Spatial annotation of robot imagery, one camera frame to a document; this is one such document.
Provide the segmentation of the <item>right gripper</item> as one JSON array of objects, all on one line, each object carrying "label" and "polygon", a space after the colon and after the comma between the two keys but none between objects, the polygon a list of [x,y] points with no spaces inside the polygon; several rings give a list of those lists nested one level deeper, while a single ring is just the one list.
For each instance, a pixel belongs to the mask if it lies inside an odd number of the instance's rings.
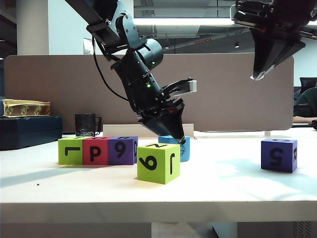
[{"label": "right gripper", "polygon": [[301,50],[302,38],[317,39],[308,26],[316,21],[315,0],[237,0],[235,23],[250,28],[255,43],[253,80],[261,80],[277,65]]}]

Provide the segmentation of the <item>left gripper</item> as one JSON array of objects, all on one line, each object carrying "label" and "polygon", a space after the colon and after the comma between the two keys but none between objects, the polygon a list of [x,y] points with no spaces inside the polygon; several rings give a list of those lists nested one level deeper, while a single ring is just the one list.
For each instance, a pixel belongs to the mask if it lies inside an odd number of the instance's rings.
[{"label": "left gripper", "polygon": [[185,103],[182,98],[135,93],[134,104],[138,123],[158,136],[171,135],[179,144],[186,142],[182,125]]}]

